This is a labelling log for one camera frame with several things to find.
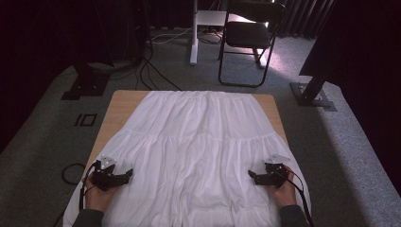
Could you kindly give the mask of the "black stand with flat base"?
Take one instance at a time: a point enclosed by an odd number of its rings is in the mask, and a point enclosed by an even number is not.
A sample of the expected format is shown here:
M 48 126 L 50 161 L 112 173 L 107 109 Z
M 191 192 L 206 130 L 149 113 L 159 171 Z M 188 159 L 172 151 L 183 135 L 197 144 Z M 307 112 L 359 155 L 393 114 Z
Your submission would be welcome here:
M 86 62 L 75 63 L 78 73 L 69 91 L 63 93 L 62 100 L 79 100 L 82 96 L 103 96 L 110 74 L 96 72 Z

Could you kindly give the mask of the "person's right hand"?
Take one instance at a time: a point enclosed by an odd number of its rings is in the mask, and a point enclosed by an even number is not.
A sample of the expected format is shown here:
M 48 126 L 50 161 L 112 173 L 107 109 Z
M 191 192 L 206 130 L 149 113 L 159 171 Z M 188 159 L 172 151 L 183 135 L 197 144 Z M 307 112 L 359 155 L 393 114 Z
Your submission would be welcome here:
M 294 174 L 288 166 L 287 171 L 288 179 L 282 184 L 281 187 L 269 185 L 264 186 L 264 189 L 274 197 L 279 208 L 297 204 L 295 186 L 291 183 L 294 178 Z

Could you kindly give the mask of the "white desk frame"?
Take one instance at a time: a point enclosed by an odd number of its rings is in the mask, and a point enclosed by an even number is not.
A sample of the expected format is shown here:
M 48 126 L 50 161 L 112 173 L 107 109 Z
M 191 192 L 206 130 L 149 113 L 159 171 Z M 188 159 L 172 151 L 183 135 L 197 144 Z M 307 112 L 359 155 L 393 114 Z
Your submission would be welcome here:
M 189 59 L 191 65 L 196 65 L 198 62 L 199 26 L 223 26 L 228 8 L 228 0 L 217 0 L 222 4 L 217 9 L 199 9 L 199 1 L 193 0 L 192 45 Z

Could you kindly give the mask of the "black folding chair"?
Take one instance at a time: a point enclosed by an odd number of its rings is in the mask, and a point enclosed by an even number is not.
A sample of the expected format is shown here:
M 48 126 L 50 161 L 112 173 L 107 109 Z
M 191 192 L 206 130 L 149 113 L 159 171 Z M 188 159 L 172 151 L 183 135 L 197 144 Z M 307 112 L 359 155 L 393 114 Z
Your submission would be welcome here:
M 257 88 L 261 86 L 268 74 L 272 50 L 275 44 L 276 33 L 286 16 L 287 8 L 284 4 L 271 0 L 232 0 L 227 8 L 218 60 L 218 81 L 223 85 Z M 261 81 L 256 84 L 244 84 L 223 80 L 222 68 L 225 54 L 234 54 L 235 51 L 226 51 L 225 46 L 248 48 L 257 55 L 255 61 L 261 59 L 269 50 L 268 59 Z

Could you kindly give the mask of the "black slanted stand with base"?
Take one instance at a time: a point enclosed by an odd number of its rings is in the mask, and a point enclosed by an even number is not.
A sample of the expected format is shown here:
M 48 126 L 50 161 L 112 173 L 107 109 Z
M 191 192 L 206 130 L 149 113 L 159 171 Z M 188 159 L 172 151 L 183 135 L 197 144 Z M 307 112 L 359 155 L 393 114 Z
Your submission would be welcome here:
M 323 91 L 325 77 L 313 77 L 309 83 L 291 82 L 290 88 L 297 104 L 304 107 L 322 107 L 327 112 L 335 112 L 335 104 Z

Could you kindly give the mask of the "person's left hand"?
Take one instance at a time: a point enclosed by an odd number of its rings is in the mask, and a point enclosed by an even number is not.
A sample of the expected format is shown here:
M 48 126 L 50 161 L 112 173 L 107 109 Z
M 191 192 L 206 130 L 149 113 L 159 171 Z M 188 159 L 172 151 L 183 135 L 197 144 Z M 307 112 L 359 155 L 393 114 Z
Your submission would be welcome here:
M 84 208 L 105 213 L 111 205 L 115 194 L 119 191 L 120 186 L 103 191 L 92 183 L 92 178 L 93 174 L 90 174 L 85 181 L 88 191 L 85 193 Z

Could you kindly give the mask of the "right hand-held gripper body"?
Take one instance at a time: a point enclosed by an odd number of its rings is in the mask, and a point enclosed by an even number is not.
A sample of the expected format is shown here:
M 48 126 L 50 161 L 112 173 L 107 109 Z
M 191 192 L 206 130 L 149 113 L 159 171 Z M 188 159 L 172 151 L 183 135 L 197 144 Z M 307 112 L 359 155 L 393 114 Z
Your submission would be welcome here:
M 265 161 L 265 174 L 256 175 L 259 178 L 258 185 L 269 185 L 275 187 L 281 187 L 282 184 L 288 179 L 288 171 L 285 167 L 285 162 L 288 162 L 289 158 L 279 155 L 272 154 Z

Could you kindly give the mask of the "white pleated skirt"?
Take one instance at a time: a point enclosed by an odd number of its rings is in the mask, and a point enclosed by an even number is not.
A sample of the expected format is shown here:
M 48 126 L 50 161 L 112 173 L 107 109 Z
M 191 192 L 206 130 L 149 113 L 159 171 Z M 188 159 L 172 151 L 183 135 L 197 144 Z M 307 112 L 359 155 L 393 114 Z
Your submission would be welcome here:
M 102 154 L 116 171 L 133 169 L 101 227 L 281 227 L 274 197 L 253 182 L 272 154 L 289 158 L 294 182 L 305 180 L 286 142 L 249 94 L 151 92 Z M 63 227 L 81 210 L 71 198 Z

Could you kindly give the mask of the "dark pleated curtain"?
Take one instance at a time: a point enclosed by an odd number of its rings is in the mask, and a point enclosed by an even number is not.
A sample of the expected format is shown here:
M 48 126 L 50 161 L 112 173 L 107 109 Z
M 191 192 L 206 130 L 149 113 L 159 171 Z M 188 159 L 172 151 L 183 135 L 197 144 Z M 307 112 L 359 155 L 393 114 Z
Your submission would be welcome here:
M 278 29 L 278 36 L 317 38 L 336 1 L 274 0 L 286 7 L 286 16 Z

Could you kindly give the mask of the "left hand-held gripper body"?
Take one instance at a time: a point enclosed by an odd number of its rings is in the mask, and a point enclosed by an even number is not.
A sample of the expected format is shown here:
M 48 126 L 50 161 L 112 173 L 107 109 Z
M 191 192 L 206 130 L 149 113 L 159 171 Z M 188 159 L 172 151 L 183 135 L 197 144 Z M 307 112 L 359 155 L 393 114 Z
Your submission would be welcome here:
M 107 191 L 113 187 L 128 184 L 130 179 L 125 179 L 124 174 L 114 175 L 116 160 L 101 154 L 94 162 L 95 170 L 93 173 L 92 183 L 103 191 Z

